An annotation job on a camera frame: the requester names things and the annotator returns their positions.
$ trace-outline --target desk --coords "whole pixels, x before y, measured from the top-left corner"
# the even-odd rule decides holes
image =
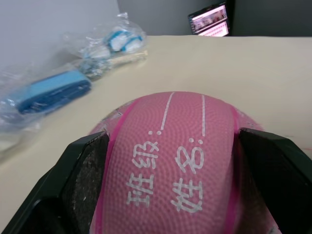
[[[72,141],[125,102],[164,91],[213,96],[312,157],[312,38],[149,37],[149,57],[110,72],[0,161],[0,231]]]

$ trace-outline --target white wall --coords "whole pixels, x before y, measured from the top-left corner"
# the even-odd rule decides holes
[[[58,67],[71,59],[60,47],[64,32],[88,31],[118,12],[117,0],[0,0],[0,67]]]

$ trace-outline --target white line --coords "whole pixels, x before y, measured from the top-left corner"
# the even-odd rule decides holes
[[[169,105],[170,105],[171,98],[172,98],[173,94],[174,94],[174,92],[170,95],[170,97],[168,99],[168,102],[167,102],[167,105],[166,105],[166,110],[165,110],[165,113],[164,113],[164,118],[162,119],[162,123],[161,123],[161,128],[160,128],[161,130],[164,130],[166,117],[167,117],[167,112],[168,112]]]
[[[201,98],[203,99],[203,131],[202,135],[205,136],[206,132],[206,120],[205,120],[205,96],[202,95]]]

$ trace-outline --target blue object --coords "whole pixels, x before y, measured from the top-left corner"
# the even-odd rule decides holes
[[[12,100],[21,114],[48,114],[90,90],[89,79],[78,70],[73,70],[34,82],[27,87],[27,92],[17,90],[5,101],[10,104]]]

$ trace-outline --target beige table surface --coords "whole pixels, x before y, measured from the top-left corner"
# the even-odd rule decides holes
[[[149,37],[148,50],[147,61],[98,80],[91,93],[49,115],[32,144],[0,159],[0,231],[70,142],[142,95],[207,94],[312,148],[312,38],[162,36]]]

